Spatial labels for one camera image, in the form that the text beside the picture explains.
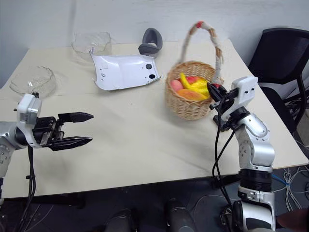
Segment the basket handle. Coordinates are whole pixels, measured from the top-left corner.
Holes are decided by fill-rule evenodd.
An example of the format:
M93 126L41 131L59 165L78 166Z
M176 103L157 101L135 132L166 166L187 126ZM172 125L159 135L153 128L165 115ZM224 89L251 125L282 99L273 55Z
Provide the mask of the basket handle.
M196 32L196 30L198 28L205 29L205 30L207 30L209 32L209 34L211 36L211 41L212 41L213 45L216 48L216 74L212 78L211 83L221 85L223 83L223 80L220 77L221 64L223 63L223 56L222 56L221 46L220 46L219 39L217 37L216 31L214 30L214 28L212 28L211 26L207 25L203 21L199 21L199 22L195 23L193 25L193 27L191 27L191 29L189 30L189 32L188 32L188 34L187 34L187 36L185 38L185 42L183 44L182 54L181 54L179 63L183 63L184 62L185 54L186 54L187 47L189 45L191 36Z

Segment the white plastic part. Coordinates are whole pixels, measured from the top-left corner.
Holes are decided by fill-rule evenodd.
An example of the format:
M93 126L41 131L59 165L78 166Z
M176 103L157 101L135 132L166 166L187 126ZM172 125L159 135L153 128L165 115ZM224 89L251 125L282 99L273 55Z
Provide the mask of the white plastic part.
M31 94L25 94L17 107L17 127L24 134L27 143L33 148L41 148L36 142L32 129L41 111L42 101Z
M222 114L222 120L227 121L232 112L248 105L248 103L254 98L254 88L256 85L257 77L255 76L242 77L232 82L231 89L238 88L239 93L238 96L234 98L234 104Z
M153 57L95 56L91 51L90 56L96 69L95 83L104 90L144 86L160 78Z

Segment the gray plastic part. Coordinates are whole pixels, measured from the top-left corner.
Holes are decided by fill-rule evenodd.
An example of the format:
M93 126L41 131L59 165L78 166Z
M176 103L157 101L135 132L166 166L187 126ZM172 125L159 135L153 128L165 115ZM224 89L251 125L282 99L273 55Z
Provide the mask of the gray plastic part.
M162 45L163 41L160 32L154 28L148 28L144 33L142 44L139 46L139 52L141 55L155 58L157 53L161 50Z

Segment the black chair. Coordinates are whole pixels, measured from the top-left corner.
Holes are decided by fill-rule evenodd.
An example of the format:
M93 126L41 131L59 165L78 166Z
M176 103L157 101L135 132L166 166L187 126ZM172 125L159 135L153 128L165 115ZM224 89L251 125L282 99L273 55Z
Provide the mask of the black chair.
M302 71L309 59L309 31L291 28L273 28L263 31L261 40L248 66L258 82L286 84L297 80L300 94L282 100L279 94L269 87L261 87L291 134L303 116L307 97L302 79ZM292 103L296 115L291 115Z

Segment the white table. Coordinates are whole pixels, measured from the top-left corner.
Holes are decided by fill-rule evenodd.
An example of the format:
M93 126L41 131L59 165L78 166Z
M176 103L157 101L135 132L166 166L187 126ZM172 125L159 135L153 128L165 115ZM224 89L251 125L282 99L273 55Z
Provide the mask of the white table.
M159 73L167 72L179 58L182 43L164 43L156 64ZM232 43L222 42L225 63L224 86L239 77L250 75ZM113 54L137 54L138 44L113 45ZM214 48L209 42L192 44L188 60L200 60L214 66ZM217 130L212 121L216 112L197 121L178 118L164 103L164 80L147 86L104 91L95 86L93 64L80 63L70 48L28 51L11 78L30 65L52 69L57 90L43 101L41 117L58 113L87 112L95 117L84 123L67 123L66 136L88 136L93 141L79 148L53 152L49 148L34 150L37 178L36 195L107 189L161 181L189 179L211 175L214 141ZM1 121L14 121L20 97L9 89L0 91ZM275 168L307 164L296 142L284 126L259 87L248 106L267 123L271 143L276 151ZM221 134L219 148L230 132ZM220 161L222 174L239 171L238 143L232 139ZM14 152L3 195L22 197L28 194L29 164L27 150Z

